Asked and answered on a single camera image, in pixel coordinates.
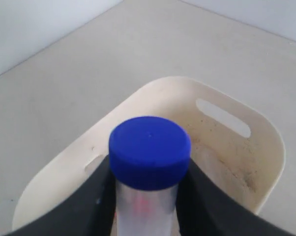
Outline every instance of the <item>clear plastic bottle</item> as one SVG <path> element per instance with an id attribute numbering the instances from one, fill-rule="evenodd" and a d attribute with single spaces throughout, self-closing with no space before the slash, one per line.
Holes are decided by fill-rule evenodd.
<path id="1" fill-rule="evenodd" d="M 174 122 L 139 117 L 117 126 L 109 155 L 117 178 L 118 236 L 170 236 L 191 142 Z"/>

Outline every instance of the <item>bottle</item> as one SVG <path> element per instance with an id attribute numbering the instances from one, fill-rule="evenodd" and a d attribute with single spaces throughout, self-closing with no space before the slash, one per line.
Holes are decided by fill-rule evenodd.
<path id="1" fill-rule="evenodd" d="M 178 183 L 190 153 L 187 133 L 164 118 L 132 118 L 112 131 L 118 236 L 170 236 Z"/>

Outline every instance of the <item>bottle cap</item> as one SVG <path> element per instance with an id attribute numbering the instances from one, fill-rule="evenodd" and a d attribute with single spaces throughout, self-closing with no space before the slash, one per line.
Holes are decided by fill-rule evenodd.
<path id="1" fill-rule="evenodd" d="M 137 117 L 118 125 L 109 138 L 110 166 L 123 184 L 161 190 L 179 183 L 191 154 L 188 134 L 159 117 Z"/>

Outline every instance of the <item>cream plastic basket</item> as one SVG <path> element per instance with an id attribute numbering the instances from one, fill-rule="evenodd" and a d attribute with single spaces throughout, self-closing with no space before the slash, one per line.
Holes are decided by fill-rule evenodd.
<path id="1" fill-rule="evenodd" d="M 108 138 L 137 116 L 171 119 L 189 133 L 192 158 L 229 196 L 258 213 L 278 181 L 285 151 L 261 114 L 185 77 L 155 80 L 132 94 L 46 165 L 17 204 L 13 229 L 45 214 L 70 196 L 108 153 Z"/>

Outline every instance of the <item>basket handle hole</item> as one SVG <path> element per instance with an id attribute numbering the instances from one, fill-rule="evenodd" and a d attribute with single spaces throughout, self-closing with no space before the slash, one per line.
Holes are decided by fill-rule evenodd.
<path id="1" fill-rule="evenodd" d="M 250 127 L 239 118 L 233 116 L 227 111 L 201 98 L 198 98 L 196 100 L 196 106 L 198 110 L 200 110 L 206 116 L 211 117 L 225 127 L 241 135 L 242 137 L 249 138 L 251 136 Z"/>

